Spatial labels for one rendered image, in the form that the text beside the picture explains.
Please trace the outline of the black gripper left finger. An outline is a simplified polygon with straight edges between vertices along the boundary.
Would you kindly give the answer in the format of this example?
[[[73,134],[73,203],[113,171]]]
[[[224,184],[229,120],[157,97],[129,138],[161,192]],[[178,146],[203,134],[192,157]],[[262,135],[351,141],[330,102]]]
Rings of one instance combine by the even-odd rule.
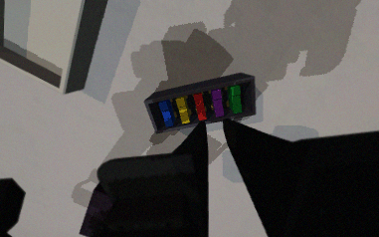
[[[117,198],[186,194],[193,224],[209,237],[208,139],[200,121],[171,153],[116,158],[101,164],[97,179],[112,205]]]

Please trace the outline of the red fuse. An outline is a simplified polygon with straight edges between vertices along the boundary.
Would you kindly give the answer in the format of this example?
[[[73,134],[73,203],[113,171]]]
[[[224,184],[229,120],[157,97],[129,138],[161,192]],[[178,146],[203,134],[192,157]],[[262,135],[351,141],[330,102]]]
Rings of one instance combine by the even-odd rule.
[[[194,94],[194,101],[195,101],[195,105],[197,109],[198,119],[199,120],[207,119],[202,93]]]

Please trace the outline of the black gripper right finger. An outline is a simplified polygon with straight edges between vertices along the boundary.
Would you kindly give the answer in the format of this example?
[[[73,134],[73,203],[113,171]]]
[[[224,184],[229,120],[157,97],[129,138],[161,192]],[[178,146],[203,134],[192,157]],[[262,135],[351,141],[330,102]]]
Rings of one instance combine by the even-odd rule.
[[[292,237],[314,170],[379,160],[379,130],[294,142],[229,118],[223,130],[268,237]]]

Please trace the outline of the yellow fuse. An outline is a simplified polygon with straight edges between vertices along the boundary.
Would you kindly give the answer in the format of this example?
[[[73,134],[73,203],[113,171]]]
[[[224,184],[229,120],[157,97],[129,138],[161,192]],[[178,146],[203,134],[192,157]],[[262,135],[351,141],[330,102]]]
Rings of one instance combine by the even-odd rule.
[[[176,104],[177,104],[178,110],[180,112],[180,117],[181,117],[182,123],[190,122],[190,115],[189,115],[188,106],[187,106],[185,96],[176,98]]]

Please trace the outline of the purple fuse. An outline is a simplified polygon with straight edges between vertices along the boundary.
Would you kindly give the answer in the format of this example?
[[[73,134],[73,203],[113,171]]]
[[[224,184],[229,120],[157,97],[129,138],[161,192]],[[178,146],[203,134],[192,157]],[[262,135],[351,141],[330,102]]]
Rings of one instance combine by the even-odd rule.
[[[222,117],[224,115],[224,109],[222,104],[222,94],[220,89],[211,90],[213,108],[215,116]]]

